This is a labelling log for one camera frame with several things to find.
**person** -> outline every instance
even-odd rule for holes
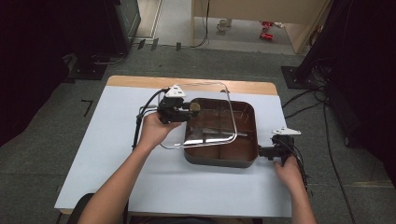
[[[162,124],[158,113],[145,116],[136,148],[105,184],[93,194],[79,217],[78,224],[116,223],[151,150],[179,125],[180,123]],[[283,167],[276,162],[275,169],[279,179],[290,191],[292,223],[316,223],[295,158],[289,157]],[[194,223],[213,223],[210,220],[199,221]]]

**black cable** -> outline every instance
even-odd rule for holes
[[[320,68],[320,71],[318,71],[318,73],[321,74],[321,78],[322,78],[324,81],[327,82],[327,78],[325,78],[325,77],[327,77],[327,75],[329,75],[329,72],[328,72],[328,71],[325,72],[325,71],[323,70],[323,67],[322,67],[322,66],[318,66],[318,68]]]
[[[137,144],[137,138],[139,137],[139,131],[140,131],[140,125],[142,124],[143,117],[146,114],[146,109],[148,108],[149,104],[151,101],[158,95],[161,94],[161,92],[167,92],[169,91],[169,88],[165,89],[160,89],[159,91],[155,92],[154,95],[149,98],[148,102],[143,106],[143,109],[139,111],[139,114],[136,116],[136,129],[134,130],[134,144],[132,145],[132,150],[136,147]]]
[[[308,91],[304,91],[302,93],[299,93],[299,94],[291,97],[291,99],[289,99],[285,104],[282,105],[282,108],[286,107],[289,103],[291,103],[292,101],[302,97],[303,95],[305,95],[305,94],[307,94],[307,93],[309,93],[311,91],[318,91],[320,88],[323,88],[323,86],[319,86],[319,87],[316,87],[314,89],[311,89],[311,90],[308,90]]]
[[[143,113],[143,116],[146,116],[147,113],[154,112],[154,111],[157,111],[157,109],[146,110],[145,113]]]
[[[294,113],[292,113],[292,114],[290,114],[290,115],[285,116],[285,119],[292,118],[292,117],[294,117],[294,116],[300,114],[301,112],[303,112],[303,111],[305,111],[305,110],[307,110],[307,109],[310,109],[310,108],[312,108],[312,107],[315,107],[315,106],[317,106],[317,105],[320,105],[320,104],[322,104],[322,103],[323,103],[323,102],[318,102],[318,103],[316,103],[316,104],[314,104],[314,105],[311,105],[311,106],[308,106],[308,107],[306,107],[306,108],[297,110],[296,112],[294,112]]]
[[[347,35],[347,27],[348,27],[349,15],[350,15],[350,9],[352,9],[353,3],[354,3],[354,0],[350,0],[349,8],[348,8],[347,13],[346,13],[346,25],[344,27],[343,40],[342,40],[341,48],[340,48],[340,51],[339,51],[338,54],[341,54],[341,52],[342,52],[342,50],[344,48],[344,45],[345,45],[345,40],[346,40],[346,35]],[[326,60],[329,60],[329,59],[334,59],[334,58],[337,58],[338,56],[339,55],[336,55],[335,57],[327,57],[327,58],[316,59],[316,60],[313,61],[313,64],[317,64],[320,61],[326,61]]]
[[[305,190],[308,191],[308,182],[306,181],[306,174],[305,174],[305,169],[302,163],[302,159],[300,157],[298,157],[298,155],[296,154],[295,151],[293,151],[286,143],[284,143],[283,141],[279,140],[279,139],[275,139],[273,138],[273,140],[279,144],[281,144],[283,147],[287,148],[289,150],[289,152],[296,158],[297,160],[297,165],[300,169],[300,174],[301,174],[301,178],[303,179],[303,183],[304,183],[304,187]]]
[[[312,32],[312,34],[309,36],[309,46],[312,48],[314,46],[314,35],[318,33],[318,29]]]
[[[122,61],[123,58],[125,58],[125,54],[122,54],[122,56],[121,56],[118,60],[116,60],[116,61],[114,61],[114,62],[108,62],[108,63],[94,63],[94,64],[105,64],[105,65],[116,64],[116,63],[119,63],[120,61]]]
[[[206,26],[205,26],[205,36],[204,36],[204,39],[201,41],[201,43],[200,43],[199,45],[197,45],[197,46],[191,46],[192,49],[196,49],[196,48],[201,47],[201,46],[206,42],[206,40],[207,40],[207,34],[208,34],[208,31],[207,31],[207,18],[209,17],[209,8],[210,8],[210,0],[207,1],[207,7],[206,7]]]
[[[66,64],[66,66],[68,66],[70,64],[70,62],[73,59],[72,54],[67,54],[65,56],[62,57],[62,59],[64,60],[64,63]]]
[[[349,199],[347,198],[347,194],[346,194],[346,191],[343,186],[343,182],[340,178],[340,175],[338,174],[337,168],[335,167],[334,159],[332,158],[332,149],[330,147],[329,125],[327,123],[327,116],[326,116],[326,104],[323,105],[323,115],[324,115],[324,123],[326,126],[327,148],[329,149],[329,156],[330,156],[330,160],[332,162],[332,168],[334,169],[335,175],[337,176],[338,183],[340,184],[341,191],[343,192],[344,199],[346,201],[347,210],[349,212],[350,218],[352,219],[352,223],[356,224],[355,217],[353,216],[353,213],[352,213],[352,208],[350,207],[350,204],[349,204]]]
[[[315,99],[317,99],[317,101],[319,101],[319,102],[327,103],[327,99],[319,99],[318,96],[317,96],[317,93],[318,93],[317,91],[314,92]]]
[[[327,84],[327,80],[326,80],[327,74],[326,75],[324,74],[323,68],[321,66],[315,65],[312,69],[314,70],[313,77],[315,81],[318,84],[320,84],[320,86],[325,86]]]
[[[62,212],[60,212],[58,218],[56,218],[56,224],[59,224],[61,222],[61,218],[62,218]]]
[[[304,166],[304,159],[303,159],[303,155],[301,154],[300,149],[298,149],[298,148],[295,147],[295,146],[293,146],[293,147],[294,147],[294,149],[297,150],[297,152],[298,152],[298,154],[299,154],[299,156],[300,156],[300,158],[301,158],[301,164]]]

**plastic container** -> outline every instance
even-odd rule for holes
[[[218,105],[217,100],[199,99],[201,105],[205,108],[211,108],[211,105]],[[229,144],[204,146],[204,147],[186,147],[184,156],[187,161],[193,164],[225,166],[248,168],[259,155],[257,143],[256,120],[254,109],[248,103],[233,102],[233,118],[236,125],[237,136]],[[227,133],[232,129],[233,124],[230,122],[230,111],[224,111],[220,108],[211,108],[198,119],[192,119],[187,122],[186,136],[193,129],[204,129],[205,134]]]

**hand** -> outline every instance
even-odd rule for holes
[[[276,161],[275,170],[277,177],[289,190],[304,187],[300,169],[294,156],[289,156],[283,167]]]
[[[180,124],[178,122],[162,124],[160,122],[160,114],[149,114],[143,119],[142,134],[140,135],[138,145],[154,149],[165,139],[166,135],[180,126]]]

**white object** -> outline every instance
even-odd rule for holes
[[[231,27],[233,19],[227,19],[227,27]]]
[[[221,32],[225,32],[227,30],[227,20],[219,20],[218,29]]]
[[[170,90],[165,94],[166,97],[169,98],[177,98],[177,97],[186,97],[186,93],[178,86],[174,85],[170,88]]]
[[[82,196],[96,192],[124,162],[134,141],[134,114],[157,90],[105,87],[55,208],[73,209]],[[192,96],[210,97],[210,93]],[[279,97],[239,93],[230,93],[230,97],[253,106],[259,144],[270,147],[272,130],[286,126]],[[168,137],[181,142],[184,132],[185,124]],[[187,162],[182,149],[162,147],[151,152],[129,200],[129,211],[136,213],[291,216],[290,194],[266,158],[257,158],[246,169],[204,166]]]
[[[274,25],[279,27],[279,28],[285,27],[285,25],[282,22],[274,22]]]
[[[294,131],[293,129],[289,128],[281,128],[278,130],[273,130],[273,134],[279,134],[279,135],[292,135],[292,134],[301,134],[300,131]]]

